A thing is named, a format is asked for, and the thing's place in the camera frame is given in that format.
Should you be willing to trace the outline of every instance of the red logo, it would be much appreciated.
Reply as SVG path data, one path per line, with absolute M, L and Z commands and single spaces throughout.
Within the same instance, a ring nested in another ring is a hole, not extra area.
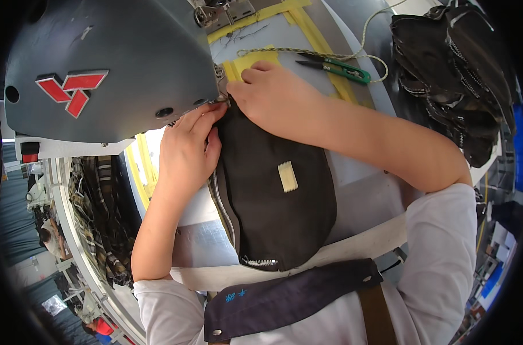
M 68 73 L 64 83 L 56 74 L 38 76 L 35 84 L 56 103 L 67 103 L 66 111 L 76 119 L 89 101 L 89 90 L 96 89 L 108 75 L 108 70 Z

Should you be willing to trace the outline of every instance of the white sleeve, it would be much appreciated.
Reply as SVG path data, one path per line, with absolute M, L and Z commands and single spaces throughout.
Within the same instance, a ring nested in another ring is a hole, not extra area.
M 454 184 L 406 212 L 409 255 L 398 284 L 421 344 L 447 344 L 461 324 L 476 265 L 476 200 Z
M 204 312 L 194 292 L 166 279 L 141 280 L 133 286 L 147 344 L 190 344 L 203 337 Z

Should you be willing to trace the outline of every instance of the screw hole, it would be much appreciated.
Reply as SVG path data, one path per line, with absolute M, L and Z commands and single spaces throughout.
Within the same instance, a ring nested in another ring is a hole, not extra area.
M 10 103 L 16 103 L 20 99 L 20 93 L 14 86 L 8 86 L 5 89 L 5 96 Z
M 163 109 L 159 110 L 155 116 L 157 119 L 162 119 L 166 116 L 171 115 L 172 113 L 173 113 L 173 108 L 163 108 Z
M 202 104 L 206 103 L 208 101 L 207 98 L 200 98 L 199 100 L 197 100 L 196 102 L 193 103 L 193 105 L 195 106 L 201 106 Z
M 27 21 L 30 24 L 37 23 L 41 17 L 43 17 L 45 11 L 47 10 L 47 0 L 37 1 L 33 10 L 31 10 L 30 16 L 27 18 Z

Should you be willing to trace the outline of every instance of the black zipper pouch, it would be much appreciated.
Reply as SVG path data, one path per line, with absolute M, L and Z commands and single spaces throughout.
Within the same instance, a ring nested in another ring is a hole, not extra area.
M 311 258 L 336 220 L 325 151 L 267 133 L 234 100 L 215 126 L 221 155 L 209 187 L 243 265 L 286 271 Z

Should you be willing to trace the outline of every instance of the hand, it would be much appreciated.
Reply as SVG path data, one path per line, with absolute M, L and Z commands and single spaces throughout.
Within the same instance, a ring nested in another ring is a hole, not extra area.
M 188 201 L 217 166 L 221 142 L 217 128 L 227 105 L 204 104 L 167 127 L 160 145 L 160 171 L 156 190 L 171 198 Z
M 254 63 L 240 76 L 244 82 L 228 83 L 227 92 L 253 123 L 273 135 L 316 145 L 328 97 L 269 61 Z

